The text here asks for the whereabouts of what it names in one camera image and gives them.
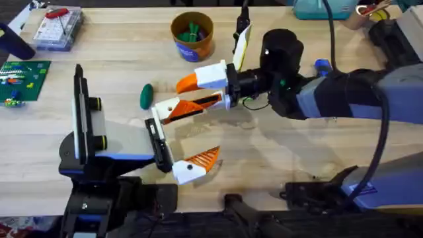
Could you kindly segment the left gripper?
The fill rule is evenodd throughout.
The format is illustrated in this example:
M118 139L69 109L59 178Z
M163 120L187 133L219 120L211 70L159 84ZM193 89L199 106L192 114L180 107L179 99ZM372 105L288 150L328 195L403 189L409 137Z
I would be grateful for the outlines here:
M146 119L144 127L106 120L103 111L73 109L73 131L60 145L58 171L79 182L106 182L155 164L164 173L172 170L178 185L200 179L213 169L220 146L173 163L157 124L203 113L211 105L211 97L164 100L154 105L153 118Z

